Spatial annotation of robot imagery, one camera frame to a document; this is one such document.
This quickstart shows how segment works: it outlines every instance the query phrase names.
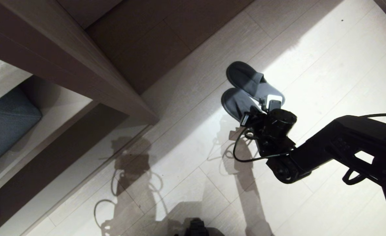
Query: wooden floor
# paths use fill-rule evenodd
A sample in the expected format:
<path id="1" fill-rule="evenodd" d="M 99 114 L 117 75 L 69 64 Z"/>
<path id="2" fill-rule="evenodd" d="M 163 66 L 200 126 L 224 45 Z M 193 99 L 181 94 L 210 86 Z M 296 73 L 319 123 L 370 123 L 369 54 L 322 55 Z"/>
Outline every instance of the wooden floor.
<path id="1" fill-rule="evenodd" d="M 220 97 L 236 60 L 283 91 L 298 144 L 336 117 L 386 112 L 386 15 L 372 0 L 255 0 L 143 93 L 160 122 L 28 235 L 183 235 L 199 217 L 226 236 L 386 236 L 380 187 L 347 186 L 335 161 L 290 185 L 265 161 L 233 161 L 238 123 Z"/>

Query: wire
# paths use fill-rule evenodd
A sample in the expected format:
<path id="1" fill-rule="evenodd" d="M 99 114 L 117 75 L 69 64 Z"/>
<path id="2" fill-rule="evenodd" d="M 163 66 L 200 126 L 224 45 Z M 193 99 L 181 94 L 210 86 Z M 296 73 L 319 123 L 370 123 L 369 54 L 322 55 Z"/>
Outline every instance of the wire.
<path id="1" fill-rule="evenodd" d="M 382 114 L 371 114 L 371 115 L 362 115 L 360 117 L 363 117 L 363 118 L 369 118 L 369 117 L 380 117 L 380 116 L 386 116 L 386 113 L 382 113 Z"/>
<path id="2" fill-rule="evenodd" d="M 234 156 L 235 160 L 237 160 L 237 161 L 239 161 L 239 162 L 245 163 L 245 162 L 252 162 L 252 161 L 261 160 L 261 159 L 265 159 L 265 158 L 279 157 L 279 156 L 283 156 L 283 155 L 290 154 L 290 152 L 284 152 L 284 153 L 280 153 L 280 154 L 268 155 L 268 156 L 258 157 L 258 158 L 248 159 L 248 160 L 241 160 L 241 159 L 238 159 L 238 158 L 236 157 L 236 155 L 235 155 L 235 149 L 237 148 L 237 144 L 238 144 L 238 142 L 240 141 L 241 136 L 242 136 L 247 130 L 250 131 L 249 128 L 245 128 L 245 129 L 240 133 L 240 135 L 238 136 L 237 140 L 235 141 L 234 150 L 232 151 L 232 155 Z"/>

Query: pair of slippers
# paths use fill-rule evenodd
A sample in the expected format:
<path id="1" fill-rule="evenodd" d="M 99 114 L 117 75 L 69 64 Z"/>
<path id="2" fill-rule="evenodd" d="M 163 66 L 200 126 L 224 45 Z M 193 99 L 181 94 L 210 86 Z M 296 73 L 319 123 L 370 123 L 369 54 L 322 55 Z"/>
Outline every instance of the pair of slippers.
<path id="1" fill-rule="evenodd" d="M 262 73 L 244 62 L 236 61 L 229 65 L 226 76 L 235 88 L 223 93 L 221 103 L 226 112 L 237 121 L 241 120 L 244 112 L 260 110 L 252 98 L 265 103 L 269 95 L 275 95 L 282 97 L 282 105 L 285 102 L 283 94 L 270 85 Z"/>

